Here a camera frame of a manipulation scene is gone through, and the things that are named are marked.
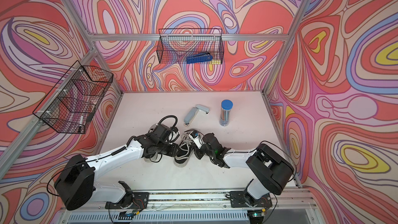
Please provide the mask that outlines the black canvas sneaker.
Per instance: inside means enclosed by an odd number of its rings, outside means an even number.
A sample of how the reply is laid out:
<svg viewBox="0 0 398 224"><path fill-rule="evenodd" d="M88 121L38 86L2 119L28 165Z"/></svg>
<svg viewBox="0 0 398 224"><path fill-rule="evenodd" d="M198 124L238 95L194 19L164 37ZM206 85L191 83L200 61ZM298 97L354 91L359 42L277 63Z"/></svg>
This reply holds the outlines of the black canvas sneaker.
<svg viewBox="0 0 398 224"><path fill-rule="evenodd" d="M190 133L193 130L196 129L189 129L180 136L181 142L178 145L177 153L176 156L174 157L174 164L179 168L186 166L191 154L195 151L200 150L196 147L195 143L191 139Z"/></svg>
<svg viewBox="0 0 398 224"><path fill-rule="evenodd" d="M149 145L144 150L144 161L145 162L152 162L152 163L159 163L162 159L162 155L156 151L156 141L153 140L152 133L156 129L158 125L154 124L148 130L146 137L148 138Z"/></svg>

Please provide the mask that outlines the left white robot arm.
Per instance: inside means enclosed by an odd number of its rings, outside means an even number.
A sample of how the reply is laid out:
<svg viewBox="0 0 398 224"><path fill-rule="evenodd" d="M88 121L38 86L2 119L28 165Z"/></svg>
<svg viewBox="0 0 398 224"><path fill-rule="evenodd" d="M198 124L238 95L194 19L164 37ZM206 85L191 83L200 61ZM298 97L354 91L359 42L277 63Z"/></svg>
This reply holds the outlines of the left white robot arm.
<svg viewBox="0 0 398 224"><path fill-rule="evenodd" d="M178 138L177 127L155 124L148 133L132 136L125 145L108 152L87 158L75 155L55 181L55 190L69 211L91 202L108 202L119 209L144 209L146 204L138 202L126 182L104 183L100 178L133 160L176 156Z"/></svg>

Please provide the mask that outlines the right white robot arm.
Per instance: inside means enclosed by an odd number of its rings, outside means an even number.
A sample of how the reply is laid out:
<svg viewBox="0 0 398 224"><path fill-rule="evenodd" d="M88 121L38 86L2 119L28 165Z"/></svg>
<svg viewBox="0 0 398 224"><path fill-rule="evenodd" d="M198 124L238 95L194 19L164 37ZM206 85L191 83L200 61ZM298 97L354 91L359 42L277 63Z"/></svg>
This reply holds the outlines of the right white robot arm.
<svg viewBox="0 0 398 224"><path fill-rule="evenodd" d="M211 163L221 168L250 169L255 178L240 192L243 198L240 204L255 206L263 196L280 195L295 170L290 162L275 150L261 142L252 150L236 150L223 147L213 133L201 136L190 134L193 140L195 156L200 160L208 156Z"/></svg>

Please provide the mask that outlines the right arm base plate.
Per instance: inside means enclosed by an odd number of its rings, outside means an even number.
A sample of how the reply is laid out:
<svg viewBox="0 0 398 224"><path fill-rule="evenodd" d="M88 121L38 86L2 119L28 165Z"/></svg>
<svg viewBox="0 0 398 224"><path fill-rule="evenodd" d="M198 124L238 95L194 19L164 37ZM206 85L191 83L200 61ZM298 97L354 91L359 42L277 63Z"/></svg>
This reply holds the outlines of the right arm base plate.
<svg viewBox="0 0 398 224"><path fill-rule="evenodd" d="M230 200L232 208L265 208L268 209L273 206L269 194L266 194L259 199L255 199L246 191L230 191L226 194L226 198Z"/></svg>

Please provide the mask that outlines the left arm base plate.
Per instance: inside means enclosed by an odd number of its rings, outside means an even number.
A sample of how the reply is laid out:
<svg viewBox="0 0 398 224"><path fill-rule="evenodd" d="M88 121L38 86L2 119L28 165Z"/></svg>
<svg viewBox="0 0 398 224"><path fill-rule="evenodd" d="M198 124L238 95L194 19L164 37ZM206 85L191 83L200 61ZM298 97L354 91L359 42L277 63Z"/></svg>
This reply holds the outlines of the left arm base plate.
<svg viewBox="0 0 398 224"><path fill-rule="evenodd" d="M106 202L106 209L146 209L149 202L148 192L133 192L126 195L117 203Z"/></svg>

